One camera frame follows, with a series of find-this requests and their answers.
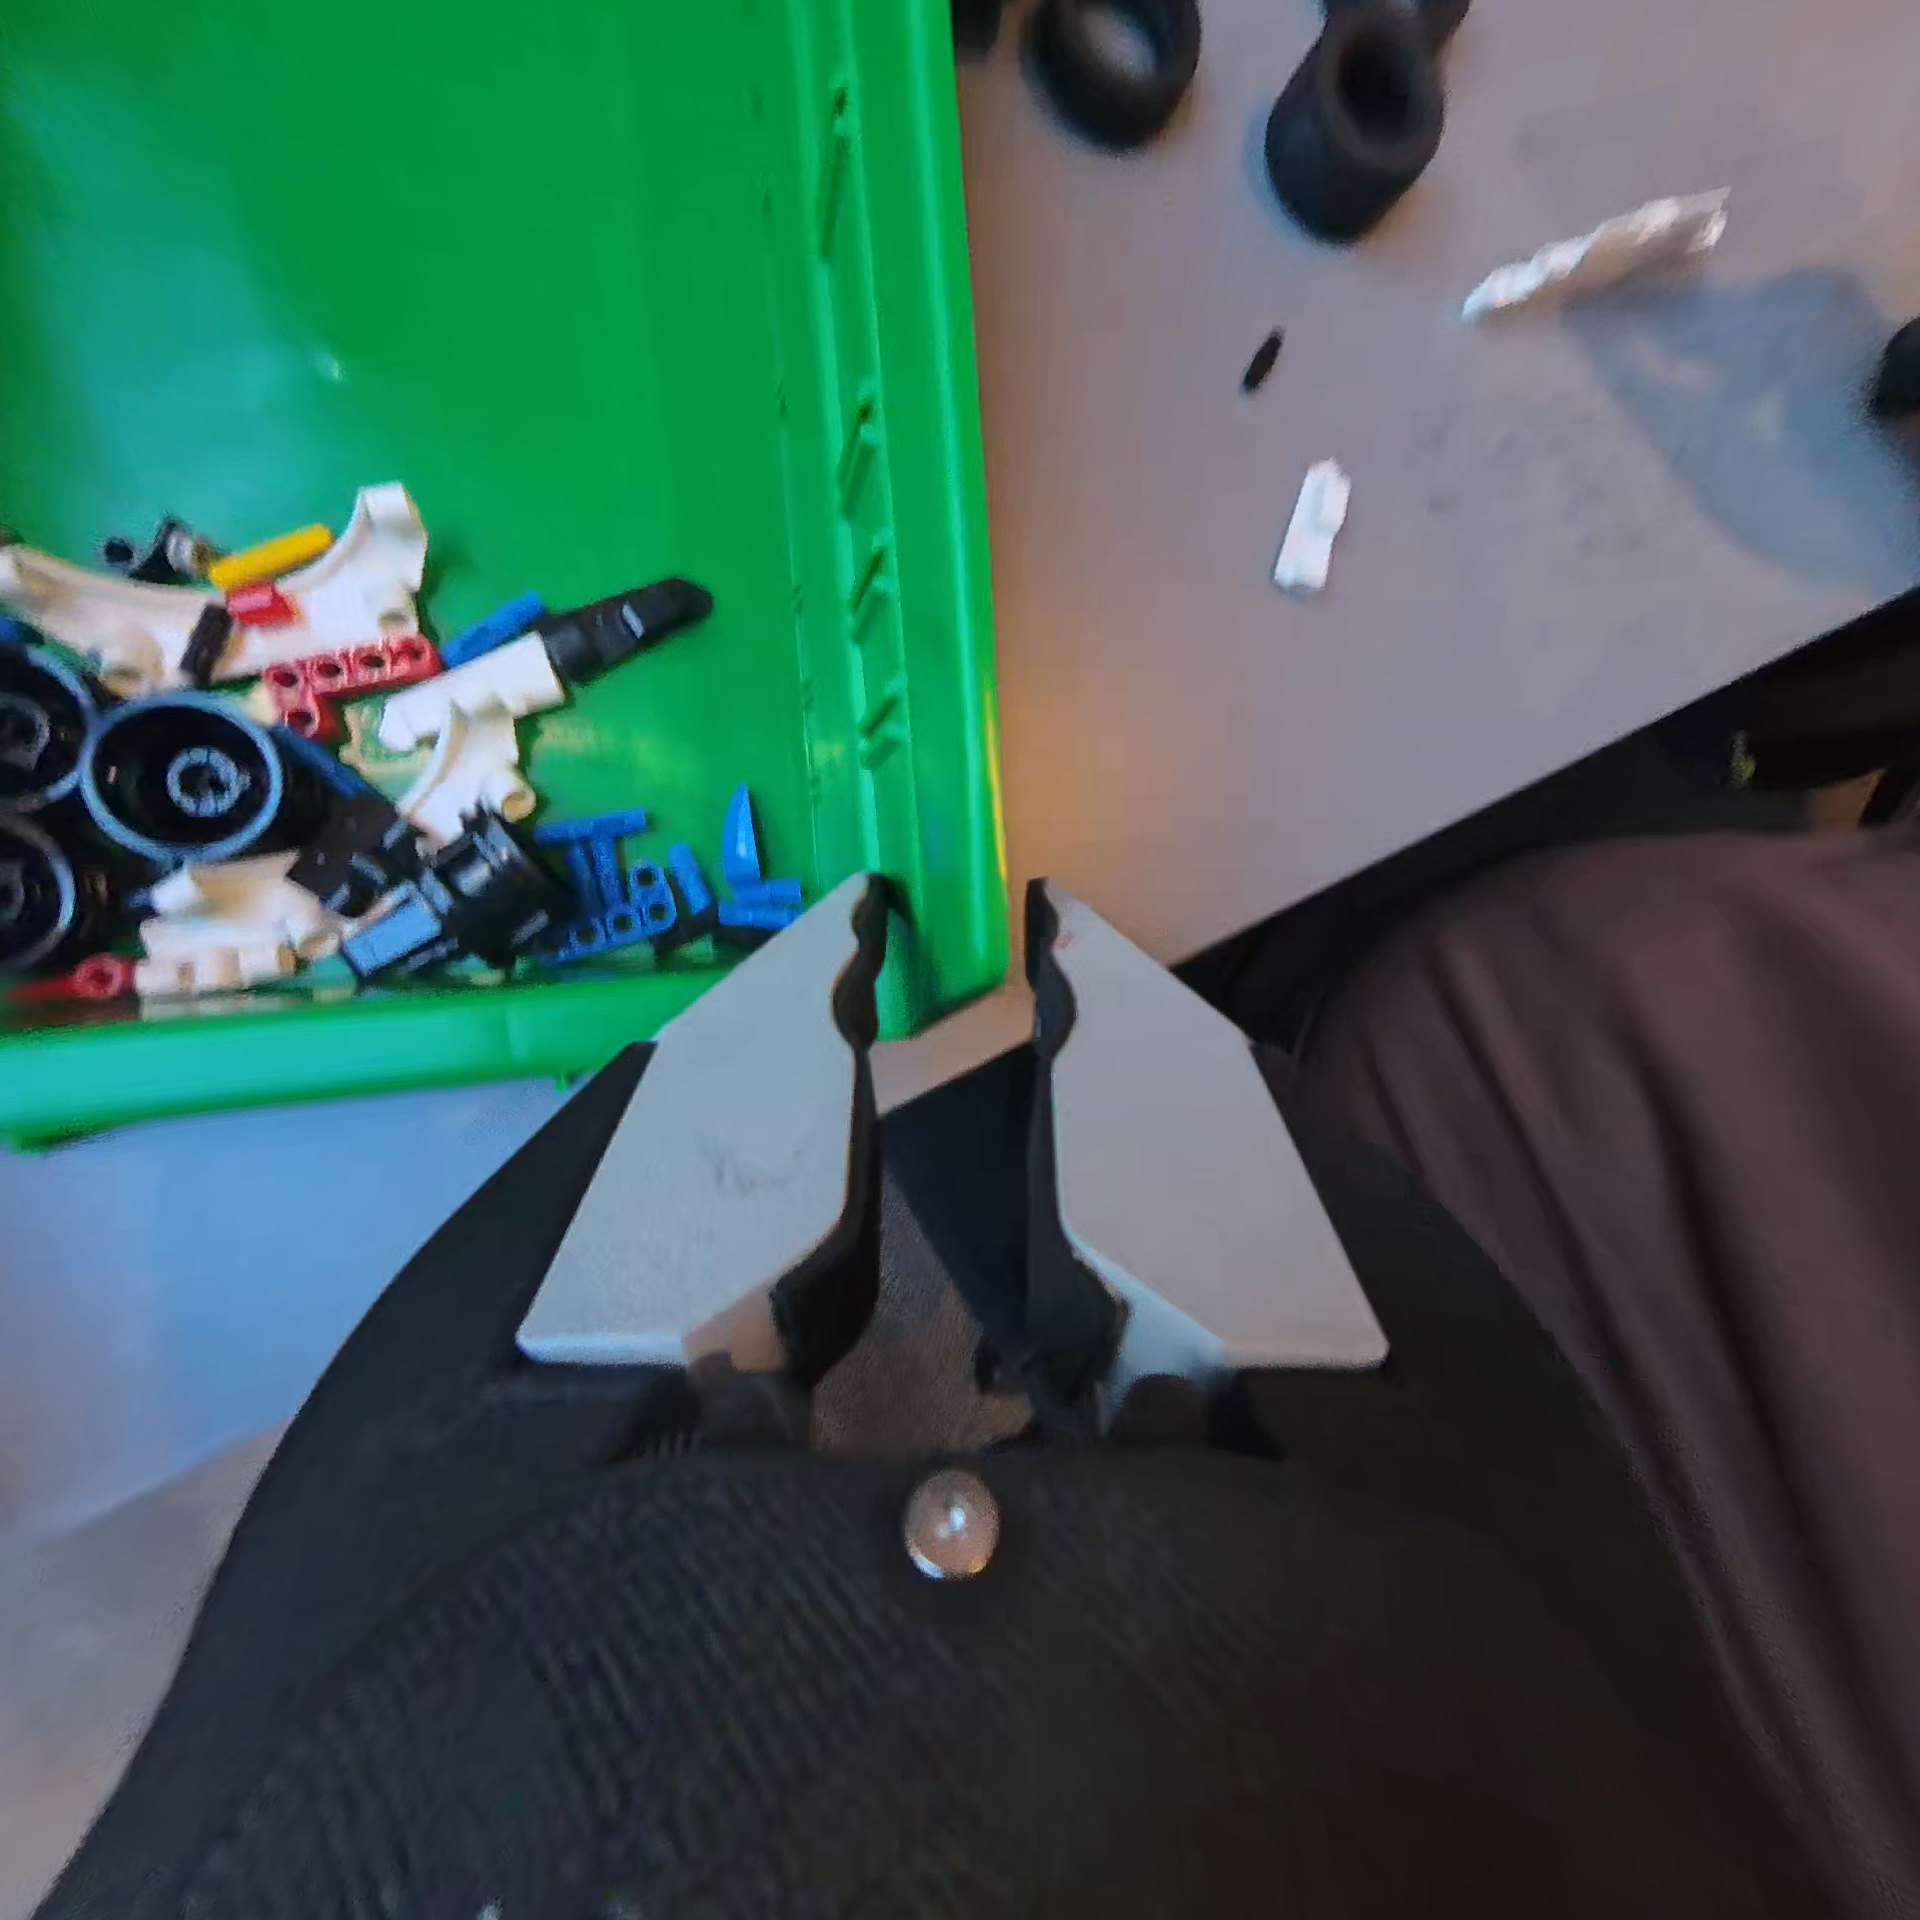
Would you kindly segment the pile of loose brick pieces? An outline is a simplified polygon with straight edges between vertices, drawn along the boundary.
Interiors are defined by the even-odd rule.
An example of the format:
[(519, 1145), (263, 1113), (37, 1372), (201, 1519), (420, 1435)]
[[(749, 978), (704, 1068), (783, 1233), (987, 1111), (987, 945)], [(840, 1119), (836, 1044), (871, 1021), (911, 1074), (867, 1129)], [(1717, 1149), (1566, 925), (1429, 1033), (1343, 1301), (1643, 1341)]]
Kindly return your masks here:
[[(143, 540), (105, 542), (85, 570), (184, 586), (233, 550), (166, 517)], [(529, 591), (438, 639), (420, 620), (423, 587), (424, 565), (413, 634), (438, 646), (440, 671), (535, 636), (564, 706), (712, 615), (704, 586), (667, 575), (564, 610)], [(567, 970), (624, 948), (756, 945), (798, 917), (800, 883), (760, 871), (748, 788), (727, 811), (719, 891), (691, 849), (629, 857), (648, 830), (641, 806), (563, 817), (536, 796), (527, 823), (476, 811), (453, 842), (428, 846), (389, 793), (343, 762), (348, 718), (377, 718), (397, 691), (348, 703), (343, 737), (323, 748), (275, 724), (259, 679), (119, 694), (4, 613), (4, 1006), (224, 998), (329, 965), (356, 989), (453, 970), (511, 977), (521, 965)], [(519, 755), (524, 727), (564, 706), (519, 721)], [(139, 907), (158, 881), (286, 850), (292, 881), (345, 919), (339, 954), (248, 993), (134, 994)]]

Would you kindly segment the long white brick beam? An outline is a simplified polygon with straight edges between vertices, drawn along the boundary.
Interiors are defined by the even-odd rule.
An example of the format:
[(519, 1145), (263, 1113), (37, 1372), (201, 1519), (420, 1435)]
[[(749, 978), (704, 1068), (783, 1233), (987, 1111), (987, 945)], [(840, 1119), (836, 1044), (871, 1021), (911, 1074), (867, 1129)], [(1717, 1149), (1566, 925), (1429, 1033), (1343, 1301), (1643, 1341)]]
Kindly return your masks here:
[(1721, 243), (1727, 187), (1651, 199), (1591, 231), (1553, 239), (1475, 283), (1457, 308), (1465, 327), (1542, 303), (1569, 303), (1633, 282), (1695, 269)]

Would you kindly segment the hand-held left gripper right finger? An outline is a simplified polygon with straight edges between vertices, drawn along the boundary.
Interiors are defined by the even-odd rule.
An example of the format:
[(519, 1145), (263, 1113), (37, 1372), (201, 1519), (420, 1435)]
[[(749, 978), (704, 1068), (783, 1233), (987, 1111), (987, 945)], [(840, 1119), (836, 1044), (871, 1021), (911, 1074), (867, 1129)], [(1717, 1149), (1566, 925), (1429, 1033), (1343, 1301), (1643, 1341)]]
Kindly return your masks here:
[(1056, 881), (1023, 962), (1023, 1375), (1107, 1431), (1142, 1383), (1368, 1375), (1387, 1334), (1245, 1033)]

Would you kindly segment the green storage bin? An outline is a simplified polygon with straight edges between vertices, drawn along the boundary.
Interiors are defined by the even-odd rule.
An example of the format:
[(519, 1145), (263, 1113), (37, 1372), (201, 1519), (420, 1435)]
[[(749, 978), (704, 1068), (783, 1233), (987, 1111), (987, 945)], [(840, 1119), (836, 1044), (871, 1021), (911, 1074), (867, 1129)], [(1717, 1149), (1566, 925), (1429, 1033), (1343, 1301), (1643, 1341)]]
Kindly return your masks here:
[[(399, 482), (438, 639), (704, 586), (707, 623), (524, 727), (536, 796), (644, 810), (629, 857), (719, 891), (748, 788), (792, 922), (879, 876), (886, 1041), (999, 985), (948, 4), (4, 4), (3, 291), (23, 543), (244, 548)], [(587, 1071), (777, 933), (4, 1006), (4, 1143)]]

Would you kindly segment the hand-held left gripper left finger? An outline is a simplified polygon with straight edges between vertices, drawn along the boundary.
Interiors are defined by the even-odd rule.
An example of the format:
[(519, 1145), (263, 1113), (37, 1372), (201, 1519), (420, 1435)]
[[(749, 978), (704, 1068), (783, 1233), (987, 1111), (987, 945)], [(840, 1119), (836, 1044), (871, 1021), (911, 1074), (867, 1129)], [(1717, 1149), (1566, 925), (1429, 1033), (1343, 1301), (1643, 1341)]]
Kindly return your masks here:
[(817, 1383), (877, 1301), (889, 890), (836, 884), (651, 1044), (521, 1317), (524, 1358)]

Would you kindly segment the yellow brick axle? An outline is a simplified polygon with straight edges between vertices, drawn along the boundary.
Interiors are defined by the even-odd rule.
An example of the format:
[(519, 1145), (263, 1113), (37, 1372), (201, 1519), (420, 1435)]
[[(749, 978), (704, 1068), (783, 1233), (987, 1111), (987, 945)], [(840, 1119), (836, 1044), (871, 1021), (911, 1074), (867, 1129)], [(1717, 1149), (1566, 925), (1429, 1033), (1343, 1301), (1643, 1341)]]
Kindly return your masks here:
[(254, 547), (231, 550), (206, 565), (203, 578), (220, 594), (254, 586), (270, 586), (301, 567), (323, 559), (334, 547), (334, 532), (312, 522)]

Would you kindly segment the person's torso in brown shirt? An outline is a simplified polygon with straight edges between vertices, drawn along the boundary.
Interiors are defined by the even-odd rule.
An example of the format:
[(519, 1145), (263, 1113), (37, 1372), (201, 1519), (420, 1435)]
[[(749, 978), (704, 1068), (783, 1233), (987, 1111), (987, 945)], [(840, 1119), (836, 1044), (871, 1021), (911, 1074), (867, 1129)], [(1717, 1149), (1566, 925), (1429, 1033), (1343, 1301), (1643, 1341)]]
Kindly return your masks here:
[(1357, 966), (1303, 1081), (1544, 1321), (1787, 1806), (1916, 1915), (1916, 825), (1507, 866)]

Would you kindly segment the narrow black rubber tire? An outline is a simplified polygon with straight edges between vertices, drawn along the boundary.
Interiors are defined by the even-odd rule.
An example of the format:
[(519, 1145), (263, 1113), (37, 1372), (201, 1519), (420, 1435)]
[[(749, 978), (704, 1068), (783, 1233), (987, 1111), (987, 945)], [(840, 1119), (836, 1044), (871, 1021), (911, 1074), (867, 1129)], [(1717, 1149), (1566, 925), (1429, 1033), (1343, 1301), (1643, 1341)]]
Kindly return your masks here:
[(1132, 151), (1181, 107), (1203, 17), (1196, 2), (1039, 2), (1023, 50), (1033, 83), (1071, 131)]

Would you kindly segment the small white curved panel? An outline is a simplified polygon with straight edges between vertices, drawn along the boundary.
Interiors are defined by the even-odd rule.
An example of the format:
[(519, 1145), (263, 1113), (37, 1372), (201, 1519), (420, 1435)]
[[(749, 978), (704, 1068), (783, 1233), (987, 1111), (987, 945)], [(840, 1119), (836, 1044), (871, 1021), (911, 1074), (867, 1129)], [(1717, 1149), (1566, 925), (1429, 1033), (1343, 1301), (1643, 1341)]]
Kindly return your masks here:
[(1334, 542), (1352, 500), (1352, 481), (1336, 459), (1311, 465), (1286, 517), (1270, 582), (1299, 598), (1311, 598), (1327, 587)]

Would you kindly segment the red angled brick beam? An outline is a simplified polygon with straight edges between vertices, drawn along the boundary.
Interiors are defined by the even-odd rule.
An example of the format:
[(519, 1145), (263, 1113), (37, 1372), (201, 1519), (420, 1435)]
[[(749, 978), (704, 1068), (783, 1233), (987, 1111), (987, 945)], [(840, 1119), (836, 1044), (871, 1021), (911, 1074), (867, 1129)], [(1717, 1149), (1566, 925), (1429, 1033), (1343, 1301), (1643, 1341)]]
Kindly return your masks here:
[(275, 724), (327, 748), (345, 737), (345, 706), (408, 687), (440, 671), (438, 646), (417, 634), (363, 639), (267, 665), (259, 684)]

